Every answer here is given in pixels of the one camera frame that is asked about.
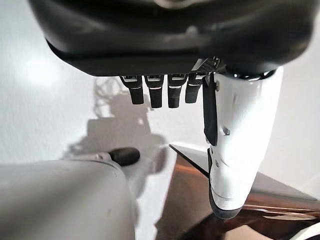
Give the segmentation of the left five-finger robot hand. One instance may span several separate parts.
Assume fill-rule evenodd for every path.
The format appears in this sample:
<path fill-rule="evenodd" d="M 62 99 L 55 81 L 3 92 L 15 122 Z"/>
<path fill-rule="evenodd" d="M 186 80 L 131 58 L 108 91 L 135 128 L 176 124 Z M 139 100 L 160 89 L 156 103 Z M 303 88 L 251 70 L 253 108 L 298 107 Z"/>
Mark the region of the left five-finger robot hand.
<path fill-rule="evenodd" d="M 234 218 L 270 140 L 283 66 L 309 46 L 317 0 L 31 0 L 53 53 L 95 77 L 119 77 L 134 105 L 203 95 L 209 199 Z"/>

